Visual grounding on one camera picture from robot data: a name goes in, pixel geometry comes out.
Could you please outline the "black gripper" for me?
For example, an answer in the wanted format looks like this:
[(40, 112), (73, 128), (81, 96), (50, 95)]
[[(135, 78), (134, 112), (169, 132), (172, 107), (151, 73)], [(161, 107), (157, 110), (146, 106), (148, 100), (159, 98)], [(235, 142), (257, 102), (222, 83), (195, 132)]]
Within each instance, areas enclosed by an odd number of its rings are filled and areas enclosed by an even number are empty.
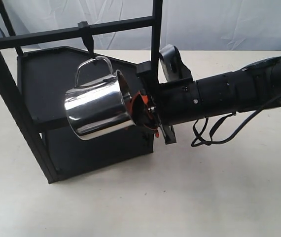
[(156, 134), (161, 129), (166, 145), (176, 143), (173, 126), (197, 120), (197, 83), (195, 81), (174, 81), (167, 83), (147, 82), (145, 91), (141, 90), (130, 99), (130, 111), (136, 126)]

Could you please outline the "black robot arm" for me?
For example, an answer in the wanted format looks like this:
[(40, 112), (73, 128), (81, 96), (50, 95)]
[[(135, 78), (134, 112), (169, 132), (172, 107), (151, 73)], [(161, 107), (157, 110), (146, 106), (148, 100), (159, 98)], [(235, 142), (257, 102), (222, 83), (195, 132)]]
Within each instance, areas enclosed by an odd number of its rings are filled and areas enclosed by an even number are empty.
[(210, 129), (213, 137), (222, 123), (237, 113), (253, 118), (263, 110), (281, 107), (281, 56), (249, 64), (240, 70), (194, 80), (179, 50), (167, 45), (159, 52), (166, 78), (159, 83), (150, 63), (139, 66), (144, 88), (128, 102), (136, 125), (163, 134), (166, 144), (176, 142), (173, 126), (219, 116)]

